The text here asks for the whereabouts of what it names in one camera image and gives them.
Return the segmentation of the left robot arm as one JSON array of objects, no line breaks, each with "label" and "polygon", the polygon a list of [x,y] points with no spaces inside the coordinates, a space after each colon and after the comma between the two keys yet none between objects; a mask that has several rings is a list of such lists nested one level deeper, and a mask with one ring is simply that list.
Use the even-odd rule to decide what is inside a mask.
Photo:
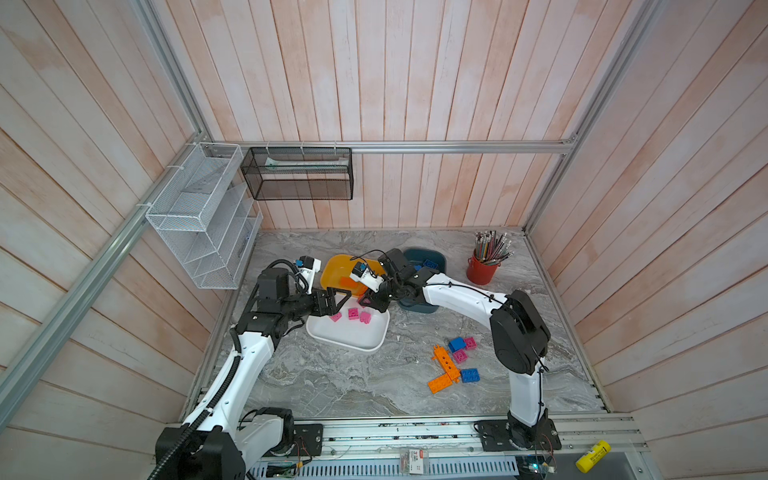
[{"label": "left robot arm", "polygon": [[257,278],[236,325],[232,349],[210,390],[178,427],[167,427],[155,445],[152,479],[247,479],[266,455],[307,455],[291,410],[244,410],[262,369],[280,341],[308,317],[332,316],[350,299],[348,290],[314,287],[321,262],[302,256],[278,259]]}]

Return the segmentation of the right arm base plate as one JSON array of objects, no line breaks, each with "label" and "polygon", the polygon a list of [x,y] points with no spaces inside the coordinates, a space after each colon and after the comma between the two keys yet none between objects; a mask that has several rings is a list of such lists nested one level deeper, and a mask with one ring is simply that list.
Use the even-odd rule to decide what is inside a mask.
[{"label": "right arm base plate", "polygon": [[554,422],[546,415],[533,427],[509,416],[505,420],[481,420],[473,425],[485,452],[513,450],[560,450],[562,442]]}]

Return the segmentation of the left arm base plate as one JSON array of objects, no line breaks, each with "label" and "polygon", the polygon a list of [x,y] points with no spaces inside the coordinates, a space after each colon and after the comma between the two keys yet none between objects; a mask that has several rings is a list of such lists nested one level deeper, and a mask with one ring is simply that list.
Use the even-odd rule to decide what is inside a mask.
[{"label": "left arm base plate", "polygon": [[268,450],[264,456],[266,458],[276,457],[304,457],[320,456],[323,447],[324,425],[322,423],[295,424],[293,434],[290,436],[292,443],[290,445],[278,445],[272,450]]}]

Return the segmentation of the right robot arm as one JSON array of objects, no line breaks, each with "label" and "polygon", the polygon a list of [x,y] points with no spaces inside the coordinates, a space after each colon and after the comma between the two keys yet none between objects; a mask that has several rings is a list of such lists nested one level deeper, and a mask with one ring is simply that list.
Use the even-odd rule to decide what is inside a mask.
[{"label": "right robot arm", "polygon": [[393,301],[412,300],[446,308],[490,330],[497,360],[509,372],[511,399],[507,435],[519,449],[531,448],[546,429],[548,411],[543,397],[543,372],[551,333],[530,297],[522,290],[493,293],[467,285],[429,267],[417,269],[393,248],[378,262],[378,275],[363,260],[349,277],[366,286],[359,303],[385,312]]}]

